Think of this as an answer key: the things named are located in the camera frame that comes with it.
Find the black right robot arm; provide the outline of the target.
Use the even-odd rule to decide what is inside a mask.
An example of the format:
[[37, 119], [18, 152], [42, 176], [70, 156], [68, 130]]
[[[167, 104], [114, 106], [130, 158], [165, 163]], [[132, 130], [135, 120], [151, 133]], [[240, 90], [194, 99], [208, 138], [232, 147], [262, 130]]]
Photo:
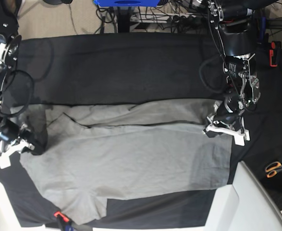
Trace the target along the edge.
[[[0, 156], [4, 157], [15, 152], [30, 152], [41, 155], [44, 147], [26, 125], [17, 125], [11, 118], [20, 116], [28, 108], [34, 94], [34, 80], [25, 71], [18, 70], [17, 55], [22, 40], [18, 33], [16, 14], [11, 12], [5, 2], [0, 0]], [[29, 79], [29, 95], [25, 105], [16, 113], [8, 114], [1, 110], [3, 96], [8, 87], [5, 79], [20, 74]]]

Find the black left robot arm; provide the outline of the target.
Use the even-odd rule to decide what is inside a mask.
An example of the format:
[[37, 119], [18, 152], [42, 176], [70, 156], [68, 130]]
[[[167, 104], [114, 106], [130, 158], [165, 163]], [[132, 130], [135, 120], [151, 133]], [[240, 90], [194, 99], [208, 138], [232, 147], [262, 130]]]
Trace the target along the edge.
[[[274, 2], [272, 0], [202, 0], [199, 6], [207, 9], [208, 28], [218, 54], [203, 61], [199, 77], [211, 92], [223, 94], [223, 102], [214, 104], [207, 116], [203, 133], [212, 138], [220, 134], [249, 140], [243, 114], [253, 111], [260, 99], [260, 82], [256, 71], [257, 44], [269, 49], [269, 66], [277, 67], [281, 42], [268, 42], [267, 29], [282, 30], [282, 17], [267, 19], [256, 12]], [[215, 59], [222, 60], [227, 86], [211, 86], [203, 69]]]

